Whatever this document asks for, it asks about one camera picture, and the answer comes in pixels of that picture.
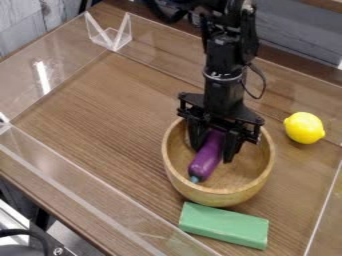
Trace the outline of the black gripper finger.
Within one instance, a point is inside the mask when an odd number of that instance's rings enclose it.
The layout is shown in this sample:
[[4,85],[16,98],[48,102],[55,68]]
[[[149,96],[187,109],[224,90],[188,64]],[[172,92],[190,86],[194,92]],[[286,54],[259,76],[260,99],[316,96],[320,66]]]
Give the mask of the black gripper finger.
[[187,120],[190,145],[195,151],[198,151],[203,146],[203,143],[207,137],[208,128],[210,128],[210,122],[207,120],[195,119],[195,118],[190,118]]
[[224,145],[223,145],[223,162],[230,163],[234,159],[234,155],[239,152],[242,145],[240,131],[231,129],[226,133]]

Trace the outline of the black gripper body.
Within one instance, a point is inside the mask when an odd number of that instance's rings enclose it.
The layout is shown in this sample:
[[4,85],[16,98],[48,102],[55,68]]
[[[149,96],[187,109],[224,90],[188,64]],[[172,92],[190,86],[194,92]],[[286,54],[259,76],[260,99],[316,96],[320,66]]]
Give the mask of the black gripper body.
[[186,120],[186,124],[190,118],[207,120],[208,131],[216,129],[224,137],[231,129],[236,129],[240,131],[242,144],[256,144],[264,119],[244,105],[247,93],[244,73],[226,77],[204,73],[204,92],[182,92],[178,95],[178,115]]

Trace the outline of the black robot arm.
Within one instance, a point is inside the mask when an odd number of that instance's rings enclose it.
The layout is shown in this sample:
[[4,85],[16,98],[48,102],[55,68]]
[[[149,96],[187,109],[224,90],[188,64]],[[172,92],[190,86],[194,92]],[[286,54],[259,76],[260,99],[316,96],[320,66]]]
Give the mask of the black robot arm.
[[167,24],[196,15],[206,54],[204,92],[182,92],[178,115],[186,120],[191,147],[204,145],[208,131],[223,133],[222,157],[230,163],[246,142],[256,143],[264,119],[244,105],[247,72],[256,71],[256,6],[252,0],[165,0],[175,8],[167,14],[156,0],[143,0]]

